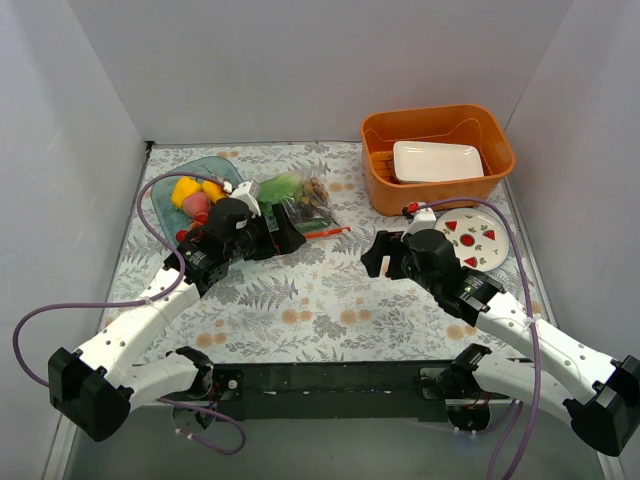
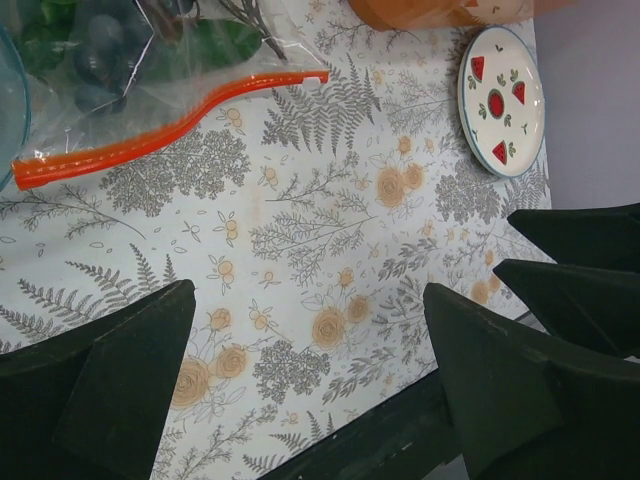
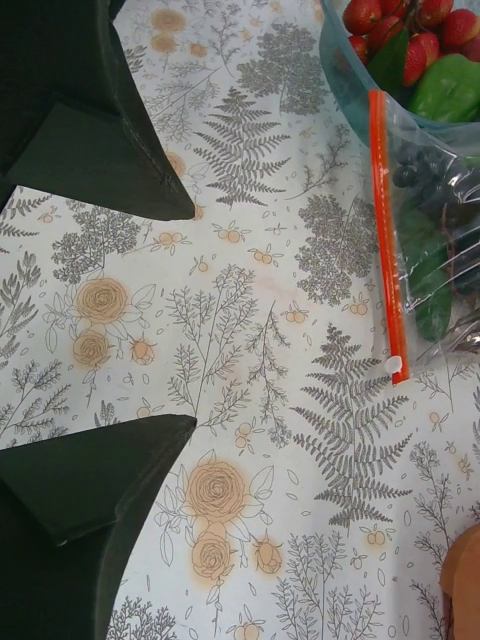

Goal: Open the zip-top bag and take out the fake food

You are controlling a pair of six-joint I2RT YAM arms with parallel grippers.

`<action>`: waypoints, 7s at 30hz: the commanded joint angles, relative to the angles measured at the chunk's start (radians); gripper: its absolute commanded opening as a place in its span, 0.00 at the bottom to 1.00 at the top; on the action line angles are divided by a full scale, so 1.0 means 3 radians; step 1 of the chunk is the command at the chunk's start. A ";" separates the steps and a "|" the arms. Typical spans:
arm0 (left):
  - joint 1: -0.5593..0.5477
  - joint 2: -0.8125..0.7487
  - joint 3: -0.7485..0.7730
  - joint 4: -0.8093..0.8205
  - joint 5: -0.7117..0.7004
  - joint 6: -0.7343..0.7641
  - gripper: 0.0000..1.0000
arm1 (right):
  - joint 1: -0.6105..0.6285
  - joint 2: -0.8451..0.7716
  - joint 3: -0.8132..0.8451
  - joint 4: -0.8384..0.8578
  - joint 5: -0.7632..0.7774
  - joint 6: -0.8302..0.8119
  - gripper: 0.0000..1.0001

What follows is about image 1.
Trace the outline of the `dark fake blueberries bunch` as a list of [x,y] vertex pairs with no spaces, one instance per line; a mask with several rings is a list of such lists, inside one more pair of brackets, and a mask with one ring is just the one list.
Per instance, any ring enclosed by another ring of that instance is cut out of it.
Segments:
[[286,209],[288,215],[297,222],[331,217],[331,211],[326,205],[313,203],[308,197],[289,198],[286,201]]

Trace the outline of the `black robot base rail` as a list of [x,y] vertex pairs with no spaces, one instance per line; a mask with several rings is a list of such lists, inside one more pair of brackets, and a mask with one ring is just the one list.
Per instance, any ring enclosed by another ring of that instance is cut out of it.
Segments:
[[416,419],[482,430],[510,403],[456,379],[448,361],[218,364],[202,398],[169,399],[199,429],[213,422],[201,412],[211,407],[238,422]]

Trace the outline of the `clear zip top bag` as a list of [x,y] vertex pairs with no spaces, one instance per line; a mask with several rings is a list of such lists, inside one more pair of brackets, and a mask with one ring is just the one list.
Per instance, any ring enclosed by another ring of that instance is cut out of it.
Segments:
[[[305,180],[308,180],[311,177],[317,177],[320,182],[324,185],[325,189],[327,190],[328,194],[329,194],[329,190],[325,184],[325,182],[323,180],[321,180],[312,170],[310,169],[294,169],[294,170],[289,170],[289,171],[297,171],[301,174],[302,176],[302,182]],[[302,197],[302,189],[300,189],[300,192],[294,197],[296,199],[301,198]],[[280,201],[279,203],[281,203],[283,205],[283,207],[285,208],[286,212],[286,201],[287,199],[283,199],[282,201]],[[267,221],[267,224],[269,226],[269,229],[271,231],[274,231],[277,229],[277,224],[276,224],[276,220],[273,216],[273,212],[272,212],[272,205],[273,204],[264,204],[264,203],[259,203],[260,209],[262,214],[265,216],[265,219]],[[292,221],[292,223],[294,224],[295,228],[302,233],[307,239],[316,239],[316,238],[322,238],[322,237],[328,237],[328,236],[332,236],[332,235],[338,235],[341,233],[346,233],[346,232],[350,232],[351,228],[345,225],[342,225],[334,216],[333,214],[333,210],[332,210],[332,206],[330,203],[330,197],[328,198],[328,204],[326,205],[330,211],[331,211],[331,217],[329,219],[315,219],[315,220],[310,220],[310,221],[302,221],[302,222],[297,222],[295,220],[293,220],[287,213],[287,215],[289,216],[290,220]]]

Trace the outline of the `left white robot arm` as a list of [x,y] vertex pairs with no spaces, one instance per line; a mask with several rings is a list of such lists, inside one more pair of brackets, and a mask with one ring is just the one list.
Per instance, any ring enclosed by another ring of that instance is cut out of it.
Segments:
[[218,201],[206,224],[187,232],[148,285],[139,306],[130,308],[100,333],[70,352],[49,359],[52,406],[92,440],[113,435],[135,409],[170,394],[207,397],[213,362],[202,352],[181,347],[146,365],[136,362],[153,340],[183,311],[228,273],[232,263],[259,261],[297,251],[306,241],[284,207],[272,208],[270,230],[242,200]]

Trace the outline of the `brown fake nuts cluster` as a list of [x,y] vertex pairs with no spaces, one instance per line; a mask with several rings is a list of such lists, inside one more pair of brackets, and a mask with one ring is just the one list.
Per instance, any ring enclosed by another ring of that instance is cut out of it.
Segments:
[[311,177],[302,182],[302,202],[315,207],[326,206],[329,194],[317,177]]

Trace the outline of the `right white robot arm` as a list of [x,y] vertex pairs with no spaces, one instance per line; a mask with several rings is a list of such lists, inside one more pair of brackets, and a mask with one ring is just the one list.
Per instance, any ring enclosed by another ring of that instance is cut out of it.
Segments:
[[539,407],[566,421],[588,446],[619,456],[639,427],[639,361],[598,352],[544,320],[528,316],[499,282],[460,264],[453,245],[437,230],[415,234],[380,231],[361,262],[375,278],[410,279],[447,314],[490,334],[533,361],[517,366],[468,348],[453,368],[454,389],[464,397],[481,391]]

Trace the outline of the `green fake lettuce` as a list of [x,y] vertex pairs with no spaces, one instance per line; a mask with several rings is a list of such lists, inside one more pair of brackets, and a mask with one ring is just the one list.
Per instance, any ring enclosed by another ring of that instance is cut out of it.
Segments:
[[265,180],[259,185],[259,203],[274,204],[283,199],[294,198],[301,189],[302,176],[297,171],[288,171]]

